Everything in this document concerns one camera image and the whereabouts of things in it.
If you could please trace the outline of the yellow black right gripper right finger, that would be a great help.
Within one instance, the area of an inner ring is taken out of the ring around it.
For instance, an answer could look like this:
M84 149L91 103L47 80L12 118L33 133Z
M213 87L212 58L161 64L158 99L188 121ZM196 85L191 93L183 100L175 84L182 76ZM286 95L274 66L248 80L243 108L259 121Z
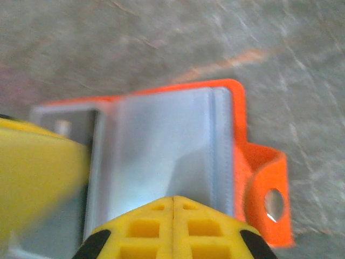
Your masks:
M277 258L253 226L174 196L173 258Z

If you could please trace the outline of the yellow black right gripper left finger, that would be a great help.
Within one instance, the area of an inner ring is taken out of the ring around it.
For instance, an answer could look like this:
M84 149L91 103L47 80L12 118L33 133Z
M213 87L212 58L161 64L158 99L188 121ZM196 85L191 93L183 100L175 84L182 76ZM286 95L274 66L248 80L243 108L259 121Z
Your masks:
M173 198L155 200L96 227L73 258L173 258Z

